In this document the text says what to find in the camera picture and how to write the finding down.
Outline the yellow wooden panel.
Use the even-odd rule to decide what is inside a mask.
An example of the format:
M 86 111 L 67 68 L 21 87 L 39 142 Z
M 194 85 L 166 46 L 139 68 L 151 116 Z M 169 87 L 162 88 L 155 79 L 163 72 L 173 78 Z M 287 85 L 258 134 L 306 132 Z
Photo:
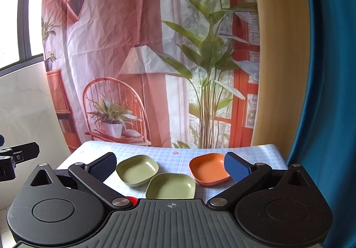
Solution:
M 258 105 L 252 145 L 273 144 L 288 158 L 307 89 L 308 0 L 257 0 L 260 33 Z

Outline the green square plate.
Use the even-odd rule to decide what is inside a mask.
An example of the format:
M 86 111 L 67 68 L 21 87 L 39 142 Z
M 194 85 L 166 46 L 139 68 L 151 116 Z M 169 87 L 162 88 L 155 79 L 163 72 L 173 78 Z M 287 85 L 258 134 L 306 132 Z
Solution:
M 196 183 L 190 176 L 179 173 L 160 173 L 149 182 L 146 199 L 193 199 L 195 193 Z
M 159 165 L 150 156 L 139 154 L 121 161 L 116 173 L 129 187 L 138 187 L 149 182 L 159 171 Z

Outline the teal blue curtain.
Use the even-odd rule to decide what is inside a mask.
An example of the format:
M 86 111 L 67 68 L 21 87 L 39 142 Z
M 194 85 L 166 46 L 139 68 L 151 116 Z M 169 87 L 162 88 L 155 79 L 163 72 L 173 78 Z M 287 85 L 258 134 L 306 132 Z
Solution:
M 307 170 L 332 210 L 327 247 L 355 246 L 355 0 L 308 0 L 310 59 L 288 157 Z

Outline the red round bowl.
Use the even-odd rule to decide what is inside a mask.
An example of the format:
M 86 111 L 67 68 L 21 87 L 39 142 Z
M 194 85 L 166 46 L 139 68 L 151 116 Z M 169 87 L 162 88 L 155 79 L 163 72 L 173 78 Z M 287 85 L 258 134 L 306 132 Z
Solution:
M 132 196 L 127 196 L 127 199 L 129 199 L 129 201 L 131 201 L 132 206 L 136 206 L 138 199 L 136 197 L 132 197 Z

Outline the printed room backdrop cloth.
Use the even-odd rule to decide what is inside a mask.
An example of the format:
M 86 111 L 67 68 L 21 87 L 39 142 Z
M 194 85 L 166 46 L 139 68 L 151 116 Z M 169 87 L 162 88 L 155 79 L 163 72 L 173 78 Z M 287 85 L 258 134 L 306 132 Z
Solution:
M 252 142 L 257 0 L 42 0 L 42 43 L 70 151 Z

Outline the dark window frame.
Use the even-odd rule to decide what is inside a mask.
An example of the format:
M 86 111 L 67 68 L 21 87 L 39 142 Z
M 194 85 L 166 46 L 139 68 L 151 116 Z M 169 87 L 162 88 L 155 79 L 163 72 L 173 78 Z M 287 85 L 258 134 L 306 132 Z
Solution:
M 1 77 L 44 60 L 43 53 L 35 56 L 33 56 L 31 53 L 29 31 L 29 0 L 18 0 L 16 19 L 19 60 L 6 65 L 5 67 L 2 67 Z

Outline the blue plaid tablecloth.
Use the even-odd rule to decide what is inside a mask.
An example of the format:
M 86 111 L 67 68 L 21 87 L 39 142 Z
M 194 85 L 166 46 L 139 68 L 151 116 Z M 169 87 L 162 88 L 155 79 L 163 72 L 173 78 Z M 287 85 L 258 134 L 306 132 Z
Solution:
M 107 152 L 114 153 L 118 163 L 132 156 L 145 154 L 150 156 L 150 158 L 158 163 L 158 173 L 181 173 L 191 177 L 192 175 L 189 168 L 190 160 L 196 156 L 201 156 L 207 153 L 221 153 L 225 155 L 227 152 L 234 152 L 251 164 L 254 164 L 255 162 L 264 162 L 276 170 L 287 169 L 287 165 L 283 160 L 279 150 L 273 144 L 240 148 L 218 148 L 213 150 L 144 147 L 103 141 L 85 142 L 64 162 L 62 162 L 59 167 L 57 167 L 57 169 L 65 170 L 76 162 L 83 162 L 88 164 L 103 156 Z M 119 175 L 117 175 L 116 172 L 110 175 L 104 183 L 123 195 L 135 197 L 138 199 L 144 199 L 146 197 L 146 189 L 148 183 L 145 183 L 140 187 L 128 187 L 123 183 L 123 181 L 121 181 Z M 234 183 L 235 182 L 232 179 L 211 187 L 204 187 L 196 183 L 195 196 L 196 198 L 203 199 L 204 202 L 206 202 L 211 197 L 234 185 Z

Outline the orange square plate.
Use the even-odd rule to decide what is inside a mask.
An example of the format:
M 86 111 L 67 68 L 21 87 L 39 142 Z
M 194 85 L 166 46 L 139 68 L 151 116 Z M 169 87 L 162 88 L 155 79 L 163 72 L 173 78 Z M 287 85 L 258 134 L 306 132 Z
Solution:
M 204 187 L 211 187 L 230 179 L 225 171 L 225 156 L 220 153 L 209 153 L 192 158 L 189 168 L 197 183 Z

